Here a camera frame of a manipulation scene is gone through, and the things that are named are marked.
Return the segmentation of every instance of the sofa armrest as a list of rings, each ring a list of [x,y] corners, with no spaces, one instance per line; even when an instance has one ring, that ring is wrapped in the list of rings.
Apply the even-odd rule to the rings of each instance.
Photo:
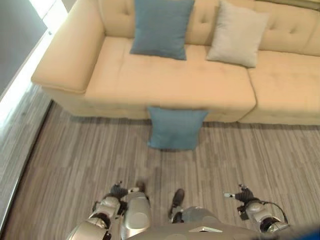
[[[104,38],[97,0],[78,0],[52,39],[31,77],[32,82],[46,88],[84,93]]]

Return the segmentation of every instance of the wall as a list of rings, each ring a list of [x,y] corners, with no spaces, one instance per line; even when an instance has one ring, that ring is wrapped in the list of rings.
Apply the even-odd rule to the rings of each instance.
[[[29,0],[0,0],[0,95],[46,29]]]
[[[75,4],[76,0],[62,0],[63,5],[65,6],[66,10],[70,12],[72,6]]]

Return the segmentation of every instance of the wood floor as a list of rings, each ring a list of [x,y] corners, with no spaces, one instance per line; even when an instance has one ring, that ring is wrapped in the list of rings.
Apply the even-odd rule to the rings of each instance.
[[[10,106],[9,113],[0,116],[1,230],[50,102],[39,86],[30,83],[20,101],[17,104],[10,101],[13,106]]]
[[[208,208],[224,223],[240,220],[232,199],[247,184],[282,206],[293,225],[320,222],[320,127],[205,123],[194,151],[147,147],[149,121],[72,117],[54,104],[16,195],[4,239],[65,239],[95,200],[122,180],[145,177],[153,225],[167,222],[177,188],[184,206]]]

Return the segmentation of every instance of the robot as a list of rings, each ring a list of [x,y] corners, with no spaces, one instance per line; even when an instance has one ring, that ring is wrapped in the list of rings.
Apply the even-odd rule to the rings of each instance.
[[[262,201],[243,184],[236,194],[224,193],[242,205],[237,211],[242,220],[250,220],[256,231],[221,223],[209,210],[192,206],[181,207],[185,192],[178,189],[168,213],[170,224],[151,227],[151,209],[146,185],[138,181],[130,189],[121,182],[96,202],[89,218],[69,234],[67,240],[320,240],[320,225],[297,228],[288,224],[284,211],[275,203]],[[284,221],[273,216],[266,204],[277,206]]]

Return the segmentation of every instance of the sofa backrest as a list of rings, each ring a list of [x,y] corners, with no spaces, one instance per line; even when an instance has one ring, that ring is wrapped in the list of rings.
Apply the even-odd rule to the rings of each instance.
[[[239,7],[270,14],[260,44],[261,50],[320,56],[319,10],[274,3],[285,0],[227,1]],[[294,2],[303,4],[303,1],[308,3],[317,0]],[[134,38],[134,0],[98,0],[98,4],[107,36]],[[218,8],[219,0],[195,0],[185,35],[186,44],[211,45]]]

